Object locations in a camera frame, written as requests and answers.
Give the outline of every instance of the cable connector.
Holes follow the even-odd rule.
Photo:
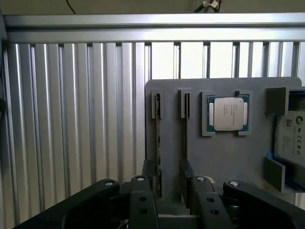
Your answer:
[[[215,13],[217,13],[220,10],[221,1],[222,0],[205,0],[197,9],[194,10],[194,13],[199,13],[203,9],[207,11],[209,8],[211,8]]]

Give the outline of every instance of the sticker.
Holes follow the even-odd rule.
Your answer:
[[[305,166],[305,112],[288,111],[276,126],[275,155]]]

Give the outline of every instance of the corrugated metal wall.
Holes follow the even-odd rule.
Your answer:
[[[141,173],[148,80],[305,75],[305,42],[12,43],[4,51],[3,228],[100,179]]]

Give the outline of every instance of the white wall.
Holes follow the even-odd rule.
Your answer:
[[[198,0],[69,0],[77,14],[188,13]],[[7,14],[72,14],[65,0],[0,0]],[[304,0],[223,0],[221,12],[305,11]]]

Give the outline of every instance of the gray plastic tray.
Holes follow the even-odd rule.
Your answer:
[[[184,157],[185,128],[184,119],[181,118],[180,90],[191,93],[187,159],[194,172],[198,176],[211,177],[219,185],[229,179],[240,179],[263,187],[264,157],[273,150],[275,131],[275,117],[265,113],[265,90],[301,86],[301,80],[293,77],[149,81],[145,87],[146,158],[156,160],[156,121],[153,118],[152,94],[160,93],[162,199],[181,200],[177,187],[179,161]],[[202,92],[233,97],[235,91],[246,91],[251,96],[249,134],[216,132],[214,136],[203,136],[206,102],[202,101]]]

